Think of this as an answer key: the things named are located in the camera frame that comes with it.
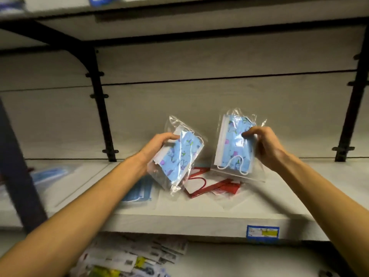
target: white elastic ear loop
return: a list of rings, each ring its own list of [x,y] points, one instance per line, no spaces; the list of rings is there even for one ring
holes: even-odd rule
[[[241,165],[239,166],[239,170],[238,170],[238,171],[239,171],[242,175],[247,175],[249,172],[243,173],[243,172],[241,171],[242,165],[243,165],[243,163],[244,163],[244,159],[243,159],[240,155],[235,155],[234,157],[232,157],[232,158],[228,161],[228,164],[227,164],[225,167],[220,168],[220,167],[219,167],[219,165],[217,165],[217,168],[218,168],[219,170],[223,170],[223,169],[227,168],[227,167],[231,164],[231,161],[232,161],[234,158],[237,158],[237,157],[241,158]]]

